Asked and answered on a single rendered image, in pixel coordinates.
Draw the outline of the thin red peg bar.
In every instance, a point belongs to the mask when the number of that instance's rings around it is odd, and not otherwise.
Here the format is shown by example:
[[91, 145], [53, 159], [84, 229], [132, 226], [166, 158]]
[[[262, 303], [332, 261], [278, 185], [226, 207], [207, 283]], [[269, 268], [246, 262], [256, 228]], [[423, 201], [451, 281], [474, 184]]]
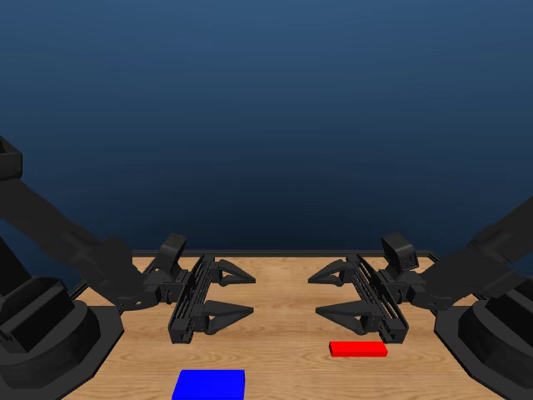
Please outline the thin red peg bar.
[[333, 358], [384, 358], [388, 354], [381, 341], [329, 342], [329, 350]]

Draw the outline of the blue hollow socket block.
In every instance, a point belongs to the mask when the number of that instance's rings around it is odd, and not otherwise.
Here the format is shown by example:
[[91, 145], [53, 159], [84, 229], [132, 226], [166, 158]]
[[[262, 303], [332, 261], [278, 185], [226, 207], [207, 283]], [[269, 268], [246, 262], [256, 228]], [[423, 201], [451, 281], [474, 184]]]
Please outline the blue hollow socket block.
[[244, 400], [245, 386], [242, 369], [181, 370], [172, 400]]

